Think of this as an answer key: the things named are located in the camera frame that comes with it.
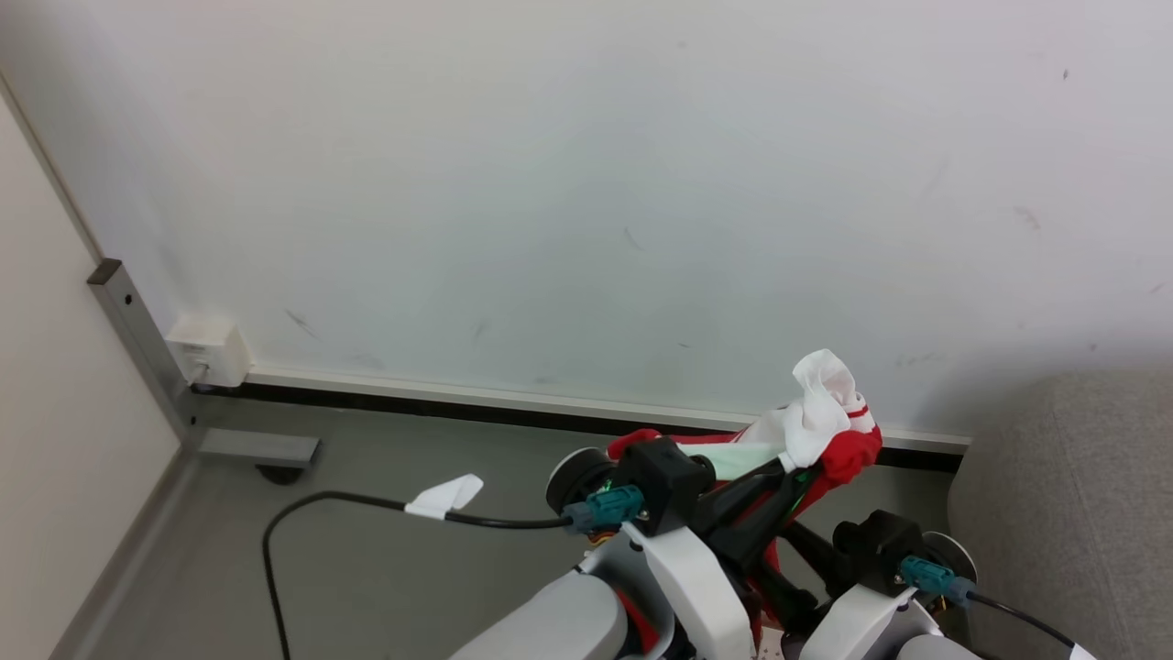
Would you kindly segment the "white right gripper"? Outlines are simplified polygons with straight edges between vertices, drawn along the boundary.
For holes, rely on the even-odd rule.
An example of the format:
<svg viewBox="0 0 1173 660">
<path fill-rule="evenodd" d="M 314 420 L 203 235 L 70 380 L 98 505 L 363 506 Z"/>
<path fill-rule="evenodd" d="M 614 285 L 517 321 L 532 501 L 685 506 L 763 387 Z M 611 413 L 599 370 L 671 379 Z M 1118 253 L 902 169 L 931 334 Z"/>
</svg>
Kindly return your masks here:
<svg viewBox="0 0 1173 660">
<path fill-rule="evenodd" d="M 829 540 L 798 520 L 784 528 L 781 538 L 818 573 L 825 588 L 842 588 L 842 554 Z M 796 588 L 768 562 L 751 569 L 751 585 L 784 633 L 809 635 L 796 652 L 799 659 L 897 659 L 911 640 L 943 635 L 916 601 L 914 588 L 884 596 L 856 585 L 835 599 L 818 624 L 818 598 Z"/>
</svg>

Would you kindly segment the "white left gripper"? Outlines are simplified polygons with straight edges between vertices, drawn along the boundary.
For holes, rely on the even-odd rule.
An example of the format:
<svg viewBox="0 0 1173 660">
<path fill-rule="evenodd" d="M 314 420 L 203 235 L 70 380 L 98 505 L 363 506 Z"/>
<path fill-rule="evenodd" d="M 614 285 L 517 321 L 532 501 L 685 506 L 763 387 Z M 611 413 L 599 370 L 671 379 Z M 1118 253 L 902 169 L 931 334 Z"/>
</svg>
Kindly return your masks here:
<svg viewBox="0 0 1173 660">
<path fill-rule="evenodd" d="M 821 469 L 768 461 L 698 501 L 699 525 L 719 525 L 719 559 L 750 571 L 796 513 Z M 753 659 L 750 614 L 716 554 L 689 529 L 649 536 L 632 522 L 586 556 L 586 573 L 640 606 L 658 635 L 646 659 L 665 659 L 677 631 L 696 659 Z"/>
</svg>

